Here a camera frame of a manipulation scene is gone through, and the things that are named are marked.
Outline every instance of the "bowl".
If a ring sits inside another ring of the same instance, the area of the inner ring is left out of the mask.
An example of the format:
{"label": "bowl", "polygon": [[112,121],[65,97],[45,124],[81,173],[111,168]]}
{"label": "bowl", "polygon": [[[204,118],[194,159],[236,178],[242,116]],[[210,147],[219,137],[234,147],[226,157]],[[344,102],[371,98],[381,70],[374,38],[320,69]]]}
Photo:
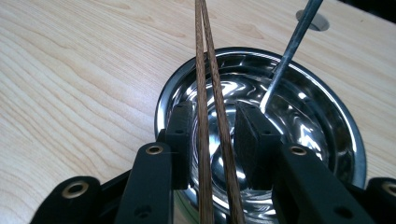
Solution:
{"label": "bowl", "polygon": [[[271,71],[281,56],[266,50],[249,48],[217,49],[216,56],[233,137],[234,103],[243,101],[259,106],[271,83]],[[228,214],[227,192],[207,61],[205,70],[215,220],[217,223],[225,223]],[[184,101],[196,101],[195,79],[194,58],[181,65],[169,78],[157,104],[154,125],[156,135],[160,129],[166,128],[174,105]],[[292,62],[267,107],[266,116],[282,133],[282,142],[309,147],[337,178],[357,187],[364,186],[366,159],[357,125],[336,94],[312,72]],[[194,123],[192,132],[196,136],[196,118]],[[198,222],[198,157],[196,140],[192,139],[191,176],[194,186],[179,190],[175,197],[190,222]],[[271,191],[249,189],[238,161],[236,170],[247,223],[276,223]]]}

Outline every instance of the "table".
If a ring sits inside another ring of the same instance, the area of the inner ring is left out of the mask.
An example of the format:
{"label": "table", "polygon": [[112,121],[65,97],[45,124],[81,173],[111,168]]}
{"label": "table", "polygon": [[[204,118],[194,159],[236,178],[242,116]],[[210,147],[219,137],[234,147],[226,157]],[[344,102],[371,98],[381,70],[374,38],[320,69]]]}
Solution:
{"label": "table", "polygon": [[[306,0],[208,1],[216,48],[282,54]],[[294,61],[356,120],[368,178],[396,177],[396,26],[336,1]],[[194,57],[191,0],[0,1],[0,222],[29,222],[75,175],[102,183],[154,141],[163,85]],[[177,211],[176,223],[185,220]]]}

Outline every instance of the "wooden chopstick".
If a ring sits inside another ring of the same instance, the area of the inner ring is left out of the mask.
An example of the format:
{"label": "wooden chopstick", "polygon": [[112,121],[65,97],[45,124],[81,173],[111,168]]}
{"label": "wooden chopstick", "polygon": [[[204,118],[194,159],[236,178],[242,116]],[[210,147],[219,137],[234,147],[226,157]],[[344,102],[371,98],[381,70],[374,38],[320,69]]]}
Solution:
{"label": "wooden chopstick", "polygon": [[212,173],[210,170],[209,132],[207,121],[204,42],[202,37],[201,2],[195,0],[196,79],[198,101],[198,181],[200,223],[214,223]]}
{"label": "wooden chopstick", "polygon": [[236,177],[235,161],[233,157],[233,146],[231,143],[230,130],[224,106],[224,97],[221,91],[219,68],[210,30],[209,16],[207,14],[205,0],[200,0],[204,19],[206,47],[210,62],[210,73],[212,75],[213,92],[219,126],[219,138],[221,154],[224,164],[224,174],[227,183],[228,204],[230,206],[231,222],[235,224],[245,223],[242,201],[238,179]]}

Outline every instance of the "pair of chopsticks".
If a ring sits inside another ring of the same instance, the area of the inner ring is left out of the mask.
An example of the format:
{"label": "pair of chopsticks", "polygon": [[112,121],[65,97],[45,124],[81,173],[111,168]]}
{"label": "pair of chopsticks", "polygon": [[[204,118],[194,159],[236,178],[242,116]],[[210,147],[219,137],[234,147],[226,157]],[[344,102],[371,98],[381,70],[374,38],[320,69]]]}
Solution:
{"label": "pair of chopsticks", "polygon": [[224,174],[227,183],[227,196],[230,206],[232,223],[245,223],[239,183],[236,177],[233,147],[221,91],[218,63],[210,30],[209,16],[205,0],[195,0],[195,38],[196,38],[196,76],[198,101],[198,180],[199,180],[199,213],[201,223],[213,223],[212,176],[209,157],[209,134],[207,121],[206,79],[204,43],[202,34],[204,20],[207,56],[212,74],[212,85],[219,127],[221,154],[224,164]]}

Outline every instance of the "wood grain tabletop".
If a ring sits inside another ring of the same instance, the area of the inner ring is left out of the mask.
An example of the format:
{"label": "wood grain tabletop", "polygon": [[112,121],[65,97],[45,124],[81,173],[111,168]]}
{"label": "wood grain tabletop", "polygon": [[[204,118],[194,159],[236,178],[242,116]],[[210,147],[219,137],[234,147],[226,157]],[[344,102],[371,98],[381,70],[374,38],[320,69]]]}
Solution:
{"label": "wood grain tabletop", "polygon": [[[305,4],[207,1],[215,48],[282,54]],[[294,61],[346,104],[368,178],[396,178],[396,26],[336,1],[319,13],[330,28],[309,30]],[[192,0],[0,0],[0,223],[29,222],[69,177],[131,169],[194,38]]]}

